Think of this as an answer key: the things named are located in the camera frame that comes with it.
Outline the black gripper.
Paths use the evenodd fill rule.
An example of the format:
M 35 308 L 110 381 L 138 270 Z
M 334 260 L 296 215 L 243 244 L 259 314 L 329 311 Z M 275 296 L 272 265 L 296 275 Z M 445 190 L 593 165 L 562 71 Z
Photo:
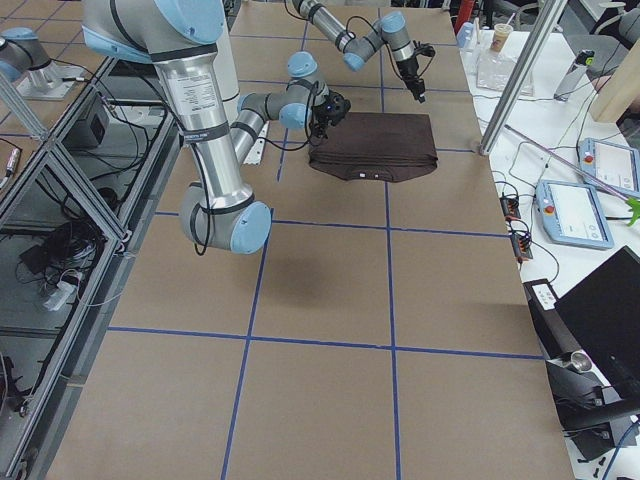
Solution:
M 310 122 L 310 137 L 322 140 L 327 137 L 329 127 L 335 127 L 340 122 L 340 105 L 335 102 L 325 102 L 312 108 Z
M 413 98 L 419 103 L 426 102 L 424 80 L 419 77 L 419 63 L 415 56 L 398 62 L 398 71 L 405 86 L 411 91 Z

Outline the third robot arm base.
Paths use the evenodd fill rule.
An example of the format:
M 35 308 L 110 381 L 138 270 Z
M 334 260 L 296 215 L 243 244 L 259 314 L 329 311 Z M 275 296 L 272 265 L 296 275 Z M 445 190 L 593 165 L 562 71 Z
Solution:
M 1 73 L 10 82 L 21 80 L 17 90 L 31 100 L 62 100 L 84 79 L 82 67 L 54 61 L 36 33 L 26 27 L 1 32 Z

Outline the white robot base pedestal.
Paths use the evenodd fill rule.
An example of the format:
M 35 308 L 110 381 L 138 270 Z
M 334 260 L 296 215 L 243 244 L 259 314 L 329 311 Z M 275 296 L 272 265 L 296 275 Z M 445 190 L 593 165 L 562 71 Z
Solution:
M 241 164 L 259 165 L 266 148 L 269 122 L 261 120 L 256 113 L 241 109 L 243 97 L 240 95 L 236 67 L 229 38 L 229 27 L 222 6 L 222 34 L 216 41 L 218 53 L 213 61 L 224 112 L 231 127 L 231 138 Z

